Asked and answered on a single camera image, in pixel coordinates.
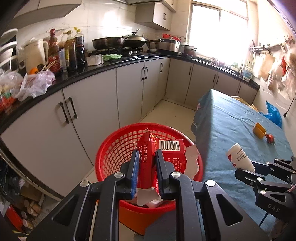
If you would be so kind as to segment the small red wrapper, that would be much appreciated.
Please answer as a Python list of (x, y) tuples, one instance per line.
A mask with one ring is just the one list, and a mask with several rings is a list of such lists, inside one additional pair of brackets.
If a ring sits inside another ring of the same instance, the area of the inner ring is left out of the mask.
[(266, 140), (269, 144), (274, 144), (275, 143), (275, 140), (274, 140), (274, 136), (272, 134), (265, 134), (265, 137), (266, 137)]

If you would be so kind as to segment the white squeeze tube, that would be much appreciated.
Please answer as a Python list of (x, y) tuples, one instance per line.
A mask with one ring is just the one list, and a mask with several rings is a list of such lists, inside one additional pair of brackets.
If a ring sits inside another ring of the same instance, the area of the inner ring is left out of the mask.
[(234, 144), (227, 151), (226, 157), (235, 169), (243, 169), (250, 172), (255, 171), (255, 166), (238, 143)]

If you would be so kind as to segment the yellow square paper cup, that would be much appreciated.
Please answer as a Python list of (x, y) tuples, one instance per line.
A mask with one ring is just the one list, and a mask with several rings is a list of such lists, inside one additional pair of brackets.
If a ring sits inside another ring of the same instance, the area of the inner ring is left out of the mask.
[(261, 140), (266, 135), (266, 129), (260, 123), (256, 123), (252, 131)]

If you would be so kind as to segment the red torn snack carton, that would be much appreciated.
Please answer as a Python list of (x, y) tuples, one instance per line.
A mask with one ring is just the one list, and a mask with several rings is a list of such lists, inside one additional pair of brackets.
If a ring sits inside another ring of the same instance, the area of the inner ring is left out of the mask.
[(165, 140), (158, 138), (148, 128), (139, 138), (136, 148), (139, 151), (139, 173), (135, 201), (137, 206), (156, 208), (163, 200), (159, 191), (158, 177), (163, 177), (161, 162), (172, 163), (175, 171), (194, 179), (200, 165), (199, 151), (195, 145), (185, 146), (182, 139)]

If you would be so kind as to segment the orange stool under basket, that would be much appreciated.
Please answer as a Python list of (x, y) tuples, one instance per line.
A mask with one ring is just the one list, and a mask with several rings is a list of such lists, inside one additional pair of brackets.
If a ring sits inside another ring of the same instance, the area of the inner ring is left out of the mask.
[(165, 213), (175, 210), (175, 201), (167, 201), (156, 208), (139, 207), (127, 201), (119, 201), (119, 222), (138, 234), (145, 234), (148, 226)]

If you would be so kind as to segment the blue plastic bag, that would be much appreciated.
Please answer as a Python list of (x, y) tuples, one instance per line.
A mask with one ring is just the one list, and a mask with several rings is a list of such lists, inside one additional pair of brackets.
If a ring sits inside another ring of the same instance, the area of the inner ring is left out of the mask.
[(265, 104), (267, 108), (267, 113), (260, 112), (260, 114), (272, 121), (278, 127), (282, 128), (282, 119), (278, 108), (270, 104), (268, 101), (266, 101)]

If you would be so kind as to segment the red plastic mesh basket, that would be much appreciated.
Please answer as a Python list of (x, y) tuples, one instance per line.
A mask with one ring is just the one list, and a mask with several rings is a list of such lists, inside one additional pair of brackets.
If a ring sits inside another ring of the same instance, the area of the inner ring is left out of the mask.
[[(146, 129), (152, 134), (164, 140), (184, 141), (184, 146), (189, 147), (194, 143), (182, 132), (158, 123), (133, 123), (111, 133), (101, 144), (95, 161), (95, 171), (98, 181), (103, 181), (109, 175), (118, 172), (123, 163), (131, 158), (136, 144)], [(201, 155), (197, 159), (199, 171), (194, 176), (194, 181), (202, 181), (204, 175), (204, 165)], [(133, 211), (140, 214), (163, 214), (174, 210), (174, 201), (169, 201), (156, 208), (139, 207), (126, 201), (119, 202), (119, 208)]]

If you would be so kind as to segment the blue table cloth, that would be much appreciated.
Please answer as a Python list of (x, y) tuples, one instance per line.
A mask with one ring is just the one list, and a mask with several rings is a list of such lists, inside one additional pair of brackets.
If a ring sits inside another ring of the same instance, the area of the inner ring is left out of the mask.
[(295, 157), (284, 132), (216, 90), (192, 124), (203, 182), (165, 168), (161, 190), (177, 206), (145, 240), (295, 240)]

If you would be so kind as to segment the hanging plastic bags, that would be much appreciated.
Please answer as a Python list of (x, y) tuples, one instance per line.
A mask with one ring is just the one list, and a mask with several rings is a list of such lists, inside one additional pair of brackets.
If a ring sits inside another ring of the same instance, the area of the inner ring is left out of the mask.
[(278, 51), (264, 51), (259, 76), (274, 95), (295, 97), (295, 43), (281, 44)]

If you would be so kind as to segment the white plastic bag on counter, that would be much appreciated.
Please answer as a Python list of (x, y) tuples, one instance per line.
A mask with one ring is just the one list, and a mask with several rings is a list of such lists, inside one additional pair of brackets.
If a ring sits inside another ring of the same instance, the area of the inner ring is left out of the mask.
[(38, 97), (46, 93), (47, 88), (52, 85), (55, 75), (49, 69), (37, 74), (25, 75), (22, 82), (16, 85), (12, 97), (18, 101), (24, 101), (28, 97)]

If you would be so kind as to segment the dark soy sauce bottle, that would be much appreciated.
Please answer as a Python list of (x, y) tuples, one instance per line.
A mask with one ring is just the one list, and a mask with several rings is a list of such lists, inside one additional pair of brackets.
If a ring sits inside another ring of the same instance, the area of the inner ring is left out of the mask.
[(76, 34), (74, 36), (75, 45), (76, 45), (76, 59), (78, 68), (82, 68), (86, 64), (85, 56), (85, 39), (81, 30), (77, 27), (74, 28)]

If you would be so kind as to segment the red label sauce bottle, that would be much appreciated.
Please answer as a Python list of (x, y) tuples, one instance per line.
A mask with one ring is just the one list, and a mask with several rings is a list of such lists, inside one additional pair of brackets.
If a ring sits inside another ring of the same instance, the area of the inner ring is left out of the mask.
[(49, 39), (49, 49), (48, 49), (48, 58), (50, 70), (56, 74), (61, 70), (60, 58), (59, 58), (59, 48), (57, 41), (55, 40), (55, 29), (50, 30), (50, 39)]

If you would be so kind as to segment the dark small pot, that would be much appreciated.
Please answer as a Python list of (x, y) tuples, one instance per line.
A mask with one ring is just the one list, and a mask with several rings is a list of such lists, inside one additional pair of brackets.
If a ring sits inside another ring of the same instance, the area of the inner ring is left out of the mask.
[(184, 54), (195, 58), (196, 57), (196, 47), (190, 46), (190, 45), (185, 45), (184, 46)]

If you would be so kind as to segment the green cloth on counter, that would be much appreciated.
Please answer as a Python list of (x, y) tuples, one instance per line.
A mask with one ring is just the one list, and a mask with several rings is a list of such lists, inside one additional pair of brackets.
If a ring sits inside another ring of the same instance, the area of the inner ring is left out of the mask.
[(104, 54), (102, 55), (103, 61), (110, 61), (110, 60), (116, 60), (116, 59), (121, 59), (122, 55), (121, 54)]

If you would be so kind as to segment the white electric kettle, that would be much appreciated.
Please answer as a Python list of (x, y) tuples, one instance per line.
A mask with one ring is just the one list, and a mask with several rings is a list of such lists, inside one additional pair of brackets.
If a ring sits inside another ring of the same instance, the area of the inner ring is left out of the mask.
[(39, 64), (48, 63), (48, 50), (49, 43), (43, 39), (32, 39), (18, 48), (18, 55), (23, 59), (27, 74)]

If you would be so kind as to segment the brown oil bottle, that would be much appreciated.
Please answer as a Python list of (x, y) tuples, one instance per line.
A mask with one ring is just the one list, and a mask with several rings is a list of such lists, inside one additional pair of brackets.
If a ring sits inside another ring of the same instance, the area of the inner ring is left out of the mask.
[(68, 72), (73, 72), (77, 69), (76, 42), (73, 38), (71, 30), (69, 30), (66, 34), (67, 40), (64, 44), (66, 67)]

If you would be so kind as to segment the dark frying pan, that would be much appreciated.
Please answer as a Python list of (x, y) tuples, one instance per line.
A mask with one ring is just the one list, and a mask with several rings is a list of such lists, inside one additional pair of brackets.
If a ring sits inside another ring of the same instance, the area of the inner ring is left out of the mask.
[(92, 44), (95, 50), (120, 48), (124, 44), (124, 42), (124, 37), (106, 37), (92, 40)]

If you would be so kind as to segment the silver rice cooker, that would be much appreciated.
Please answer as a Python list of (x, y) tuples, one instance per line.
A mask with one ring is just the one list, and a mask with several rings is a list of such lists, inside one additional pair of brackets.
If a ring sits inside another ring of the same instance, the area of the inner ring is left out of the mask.
[(158, 51), (170, 51), (177, 52), (179, 51), (180, 41), (168, 38), (160, 38), (156, 40), (147, 40), (146, 42), (148, 47), (153, 47)]

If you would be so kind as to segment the white dish rack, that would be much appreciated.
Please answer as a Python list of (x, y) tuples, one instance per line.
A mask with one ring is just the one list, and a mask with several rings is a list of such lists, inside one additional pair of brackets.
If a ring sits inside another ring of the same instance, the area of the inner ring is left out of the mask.
[(1, 69), (3, 71), (13, 70), (18, 68), (18, 60), (16, 56), (16, 41), (17, 28), (12, 28), (5, 31), (1, 35)]

